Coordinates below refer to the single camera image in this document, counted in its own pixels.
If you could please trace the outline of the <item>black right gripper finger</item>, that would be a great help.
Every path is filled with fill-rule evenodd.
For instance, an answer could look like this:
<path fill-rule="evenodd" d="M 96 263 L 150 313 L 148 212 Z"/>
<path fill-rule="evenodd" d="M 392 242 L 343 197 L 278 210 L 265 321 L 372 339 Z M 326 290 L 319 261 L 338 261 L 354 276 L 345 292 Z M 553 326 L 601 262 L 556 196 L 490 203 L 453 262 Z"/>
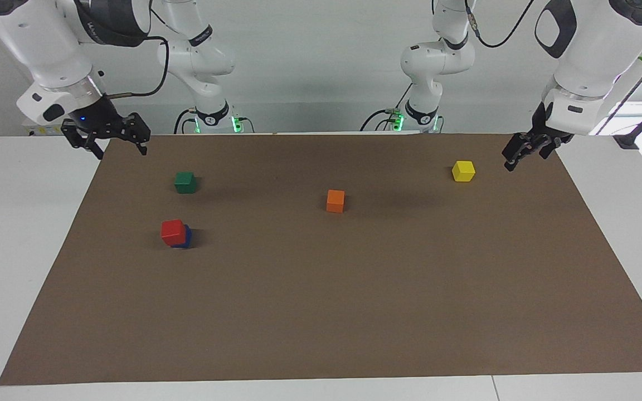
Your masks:
<path fill-rule="evenodd" d="M 138 152 L 145 157 L 148 152 L 151 130 L 138 113 L 131 113 L 115 124 L 117 138 L 135 145 Z"/>
<path fill-rule="evenodd" d="M 91 135 L 84 137 L 81 135 L 82 130 L 74 121 L 62 121 L 61 131 L 73 148 L 82 148 L 91 152 L 97 160 L 102 160 L 104 151 L 97 145 L 96 138 Z"/>

